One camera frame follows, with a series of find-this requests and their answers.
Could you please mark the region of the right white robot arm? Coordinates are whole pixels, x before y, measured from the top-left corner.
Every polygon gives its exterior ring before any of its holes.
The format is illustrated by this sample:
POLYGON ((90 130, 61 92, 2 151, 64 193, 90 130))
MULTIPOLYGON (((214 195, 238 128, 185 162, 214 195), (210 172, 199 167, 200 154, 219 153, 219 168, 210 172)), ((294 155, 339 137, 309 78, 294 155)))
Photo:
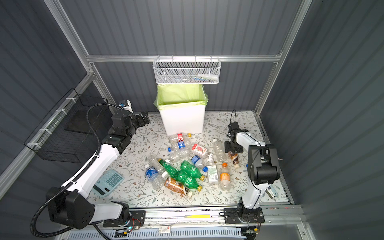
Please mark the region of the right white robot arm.
POLYGON ((260 206, 260 201, 276 180, 280 179, 279 157, 274 145, 262 144, 248 130, 241 130, 237 122, 228 125, 229 141, 224 143, 226 153, 238 154, 247 151, 249 186, 241 197, 240 205, 245 210, 260 206))

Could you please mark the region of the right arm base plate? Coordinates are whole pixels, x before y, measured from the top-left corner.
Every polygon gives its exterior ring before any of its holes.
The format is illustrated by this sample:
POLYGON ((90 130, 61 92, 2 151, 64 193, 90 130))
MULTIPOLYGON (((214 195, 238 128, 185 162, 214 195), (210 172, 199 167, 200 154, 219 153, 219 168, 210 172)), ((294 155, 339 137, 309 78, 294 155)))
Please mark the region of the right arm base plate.
POLYGON ((263 224, 265 217, 262 208, 240 209, 224 208, 225 223, 230 224, 263 224))

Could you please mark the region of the clear bottle blue label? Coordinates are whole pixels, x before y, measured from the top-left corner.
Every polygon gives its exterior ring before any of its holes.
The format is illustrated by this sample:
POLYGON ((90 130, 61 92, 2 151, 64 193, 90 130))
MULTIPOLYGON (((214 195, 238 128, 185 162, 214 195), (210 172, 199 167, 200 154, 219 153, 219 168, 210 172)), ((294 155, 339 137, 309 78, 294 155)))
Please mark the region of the clear bottle blue label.
POLYGON ((162 186, 164 185, 163 178, 158 173, 158 171, 151 165, 145 165, 145 174, 148 181, 152 184, 153 188, 156 191, 160 191, 162 186))

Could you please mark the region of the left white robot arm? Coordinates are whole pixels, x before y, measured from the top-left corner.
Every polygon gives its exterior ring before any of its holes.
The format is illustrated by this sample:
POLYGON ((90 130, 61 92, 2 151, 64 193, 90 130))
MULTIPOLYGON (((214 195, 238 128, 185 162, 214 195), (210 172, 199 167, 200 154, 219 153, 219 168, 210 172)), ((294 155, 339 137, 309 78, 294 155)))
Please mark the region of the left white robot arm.
POLYGON ((131 143, 137 129, 149 123, 146 112, 135 115, 128 110, 119 110, 113 114, 112 126, 94 155, 60 188, 52 187, 47 192, 45 208, 50 220, 75 229, 105 220, 117 220, 122 224, 129 222, 128 205, 119 202, 93 205, 87 198, 107 167, 131 143))

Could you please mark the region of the clear bottle white cap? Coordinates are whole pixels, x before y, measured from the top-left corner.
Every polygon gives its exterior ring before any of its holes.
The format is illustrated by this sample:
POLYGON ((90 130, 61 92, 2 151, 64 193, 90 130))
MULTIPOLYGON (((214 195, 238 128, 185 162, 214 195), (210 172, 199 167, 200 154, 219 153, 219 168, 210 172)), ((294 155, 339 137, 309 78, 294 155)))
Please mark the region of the clear bottle white cap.
POLYGON ((214 152, 214 155, 218 162, 220 163, 226 163, 227 162, 227 156, 223 150, 223 145, 221 142, 217 139, 213 139, 212 142, 212 149, 214 152))

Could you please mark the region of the orange cap juice bottle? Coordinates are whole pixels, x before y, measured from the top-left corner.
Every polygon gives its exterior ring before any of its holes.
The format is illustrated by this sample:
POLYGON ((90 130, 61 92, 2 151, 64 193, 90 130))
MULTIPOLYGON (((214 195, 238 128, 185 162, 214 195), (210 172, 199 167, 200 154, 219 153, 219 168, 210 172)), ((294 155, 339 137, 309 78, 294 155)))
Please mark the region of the orange cap juice bottle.
POLYGON ((231 175, 227 163, 222 163, 219 180, 220 187, 223 191, 228 191, 231 188, 231 175))

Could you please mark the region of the small brown bottle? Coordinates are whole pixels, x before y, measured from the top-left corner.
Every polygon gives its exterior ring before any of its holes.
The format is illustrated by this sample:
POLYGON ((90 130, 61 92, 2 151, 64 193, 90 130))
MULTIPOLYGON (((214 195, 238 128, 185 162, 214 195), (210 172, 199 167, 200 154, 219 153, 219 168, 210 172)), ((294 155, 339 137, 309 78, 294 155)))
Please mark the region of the small brown bottle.
POLYGON ((238 153, 229 152, 229 157, 234 165, 234 168, 238 169, 240 167, 238 153))

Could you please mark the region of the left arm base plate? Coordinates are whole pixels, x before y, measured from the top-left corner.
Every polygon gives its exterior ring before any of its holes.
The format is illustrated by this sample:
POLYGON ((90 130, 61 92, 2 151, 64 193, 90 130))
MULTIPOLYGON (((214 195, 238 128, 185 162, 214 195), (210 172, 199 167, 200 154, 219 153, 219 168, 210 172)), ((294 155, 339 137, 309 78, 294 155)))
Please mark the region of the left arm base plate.
POLYGON ((105 220, 103 223, 104 228, 125 228, 133 227, 139 228, 144 225, 146 218, 146 211, 128 211, 123 213, 116 220, 105 220))

